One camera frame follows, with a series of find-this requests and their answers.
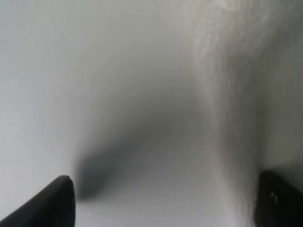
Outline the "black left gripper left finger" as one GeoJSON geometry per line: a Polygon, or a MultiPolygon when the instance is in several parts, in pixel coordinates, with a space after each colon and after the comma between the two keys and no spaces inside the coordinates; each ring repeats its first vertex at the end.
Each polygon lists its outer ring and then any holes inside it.
{"type": "Polygon", "coordinates": [[[74,185],[61,175],[36,196],[0,221],[2,227],[73,227],[76,219],[74,185]]]}

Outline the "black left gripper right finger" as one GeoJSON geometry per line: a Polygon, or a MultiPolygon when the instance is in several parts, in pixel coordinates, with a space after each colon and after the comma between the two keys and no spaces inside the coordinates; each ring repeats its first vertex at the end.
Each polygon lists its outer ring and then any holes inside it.
{"type": "Polygon", "coordinates": [[[303,192],[272,171],[261,172],[254,223],[257,227],[301,227],[303,192]]]}

